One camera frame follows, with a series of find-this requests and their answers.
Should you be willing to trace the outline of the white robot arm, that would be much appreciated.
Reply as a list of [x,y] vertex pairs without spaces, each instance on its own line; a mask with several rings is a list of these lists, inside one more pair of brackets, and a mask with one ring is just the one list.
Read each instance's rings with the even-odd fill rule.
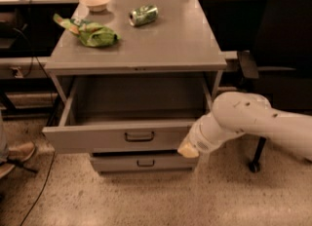
[[312,160],[312,117],[275,109],[260,94],[227,92],[213,102],[177,148],[184,158],[211,154],[228,140],[251,134]]

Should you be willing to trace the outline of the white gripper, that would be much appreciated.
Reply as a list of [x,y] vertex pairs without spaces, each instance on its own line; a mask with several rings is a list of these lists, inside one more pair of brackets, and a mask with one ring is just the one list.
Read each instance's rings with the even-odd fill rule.
[[177,152],[184,158],[197,158],[200,153],[210,154],[227,140],[240,135],[240,132],[222,127],[210,113],[192,125],[187,137],[178,146]]

